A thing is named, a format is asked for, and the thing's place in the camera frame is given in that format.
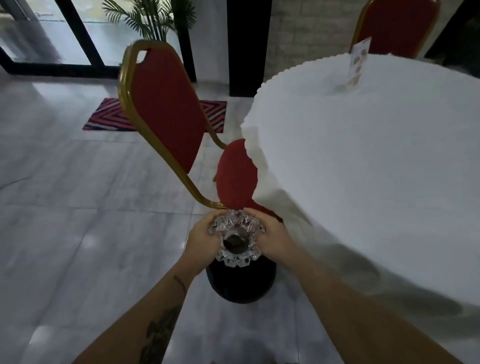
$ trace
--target hand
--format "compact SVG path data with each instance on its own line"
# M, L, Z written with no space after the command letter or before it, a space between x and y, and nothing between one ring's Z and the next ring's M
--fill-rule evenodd
M292 257L292 253L297 251L298 246L288 233L287 228L273 216L253 208L244 208L243 210L257 218L265 228L264 233L259 232L256 235L257 244L262 254L276 263L288 266L289 259Z
M186 263L198 275L209 265L220 250L220 235L208 234L208 228L214 220L226 214L228 210L217 210L205 215L188 234L185 250L180 261Z

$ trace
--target tattoo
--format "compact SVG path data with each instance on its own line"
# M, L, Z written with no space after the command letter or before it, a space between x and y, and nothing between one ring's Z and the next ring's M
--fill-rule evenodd
M187 295L187 288L185 287L185 285L183 284L183 282L181 281L181 279L178 277L178 276L173 276L173 279L179 284L181 285L182 289L183 289L183 293L185 294L185 296Z
M182 305L164 311L157 323L150 322L147 328L147 340L150 342L144 346L140 354L139 364L160 364L163 361L165 351L172 336L173 328L179 317Z

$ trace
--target chair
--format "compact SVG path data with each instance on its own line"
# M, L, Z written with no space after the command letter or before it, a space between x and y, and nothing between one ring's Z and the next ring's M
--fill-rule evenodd
M370 53L416 58L435 25L439 0L370 0L350 46L372 37Z
M141 51L146 51L146 55L137 63ZM198 202L216 209L251 207L273 215L252 200L257 168L247 156L245 140L228 145L220 141L172 46L138 40L127 47L120 68L119 98L130 122ZM205 198L187 174L198 154L205 128L215 144L224 149L216 174L220 202Z

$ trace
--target forearm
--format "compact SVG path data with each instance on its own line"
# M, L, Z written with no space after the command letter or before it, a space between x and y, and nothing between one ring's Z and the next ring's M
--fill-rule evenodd
M301 249L288 266L345 364L460 363L407 321L329 275Z
M180 259L73 363L160 363L194 277L195 272Z

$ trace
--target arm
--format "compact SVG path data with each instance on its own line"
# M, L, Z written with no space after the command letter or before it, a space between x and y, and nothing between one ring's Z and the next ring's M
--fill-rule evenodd
M277 219L245 211L265 227L257 237L261 252L297 277L345 364L461 364L407 321L330 276Z
M208 235L208 226L226 212L212 212L197 222L172 269L73 364L161 363L191 282L220 249L220 237Z

